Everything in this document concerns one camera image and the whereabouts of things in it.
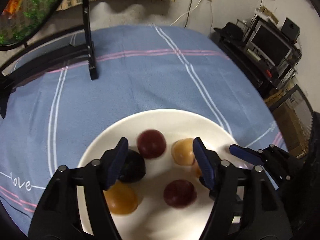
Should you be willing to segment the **red plum on plate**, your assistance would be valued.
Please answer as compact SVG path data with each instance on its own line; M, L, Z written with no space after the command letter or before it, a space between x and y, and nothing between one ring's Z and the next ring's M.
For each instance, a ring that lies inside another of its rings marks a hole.
M167 143L160 131L147 129L138 136L137 148L143 158L154 159L160 157L165 152Z

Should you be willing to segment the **dark plum on plate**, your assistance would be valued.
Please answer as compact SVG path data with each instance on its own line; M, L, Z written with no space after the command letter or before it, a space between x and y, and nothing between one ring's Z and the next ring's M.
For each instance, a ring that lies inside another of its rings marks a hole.
M140 181L145 173L144 158L138 152L129 149L118 180L122 183L135 183Z

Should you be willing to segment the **black metal desk rack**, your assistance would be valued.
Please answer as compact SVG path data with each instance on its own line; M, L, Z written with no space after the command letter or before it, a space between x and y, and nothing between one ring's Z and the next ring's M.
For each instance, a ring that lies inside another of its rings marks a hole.
M276 88L295 76L295 66L302 58L295 40L258 15L247 26L240 48Z

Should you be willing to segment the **round painted screen on stand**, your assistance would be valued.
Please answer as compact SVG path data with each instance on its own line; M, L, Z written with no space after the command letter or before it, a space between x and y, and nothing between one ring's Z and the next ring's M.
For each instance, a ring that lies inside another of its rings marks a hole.
M1 0L1 118L11 94L50 70L84 60L99 76L89 20L90 0Z

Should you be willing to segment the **black speaker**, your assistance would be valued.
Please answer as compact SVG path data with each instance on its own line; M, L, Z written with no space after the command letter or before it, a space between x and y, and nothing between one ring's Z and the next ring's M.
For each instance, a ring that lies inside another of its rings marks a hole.
M300 35L300 27L292 22L289 18L286 18L280 32L288 39L296 41Z

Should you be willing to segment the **computer monitor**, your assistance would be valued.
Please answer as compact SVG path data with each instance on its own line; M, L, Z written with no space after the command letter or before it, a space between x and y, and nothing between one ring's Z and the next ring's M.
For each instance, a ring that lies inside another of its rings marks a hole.
M259 25L249 42L275 67L278 67L292 51L291 46L265 24Z

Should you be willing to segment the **red tomato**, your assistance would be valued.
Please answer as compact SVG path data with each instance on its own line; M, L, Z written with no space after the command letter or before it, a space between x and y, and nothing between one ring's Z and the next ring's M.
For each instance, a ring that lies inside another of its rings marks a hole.
M168 206L181 209L195 202L197 192L191 182L185 179L178 179L165 187L163 198Z

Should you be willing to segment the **yellow orange tomato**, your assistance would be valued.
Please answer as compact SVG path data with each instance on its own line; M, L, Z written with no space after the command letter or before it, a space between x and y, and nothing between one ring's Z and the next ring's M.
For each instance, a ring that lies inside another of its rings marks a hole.
M120 181L104 191L104 196L109 211L116 215L131 214L139 205L135 191L129 185Z

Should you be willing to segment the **tan fruit on plate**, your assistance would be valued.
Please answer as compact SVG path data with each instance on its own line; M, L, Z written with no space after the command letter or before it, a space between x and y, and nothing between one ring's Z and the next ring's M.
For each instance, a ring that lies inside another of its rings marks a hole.
M195 161L193 153L193 138L176 141L171 148L174 162L181 166L192 166Z

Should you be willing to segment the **blue striped tablecloth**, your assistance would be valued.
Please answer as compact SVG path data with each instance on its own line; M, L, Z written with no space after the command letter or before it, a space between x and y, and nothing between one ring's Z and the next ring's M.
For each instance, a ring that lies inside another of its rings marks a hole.
M1 202L23 233L57 167L75 167L100 132L134 113L182 109L217 123L242 147L286 148L257 90L201 33L118 26L92 38L97 80L87 62L65 62L18 87L1 119Z

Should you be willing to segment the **cardboard box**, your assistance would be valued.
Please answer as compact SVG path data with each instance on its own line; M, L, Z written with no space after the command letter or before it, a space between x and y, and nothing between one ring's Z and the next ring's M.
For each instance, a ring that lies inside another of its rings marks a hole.
M281 90L264 102L282 134L273 144L286 145L289 154L304 159L309 152L313 109L299 85Z

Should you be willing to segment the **black hat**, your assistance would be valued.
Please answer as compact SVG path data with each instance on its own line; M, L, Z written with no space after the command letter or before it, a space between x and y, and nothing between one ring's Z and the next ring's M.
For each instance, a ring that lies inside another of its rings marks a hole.
M219 33L220 36L231 38L236 41L241 41L244 36L242 29L232 22L228 22L223 28L215 27L214 30Z

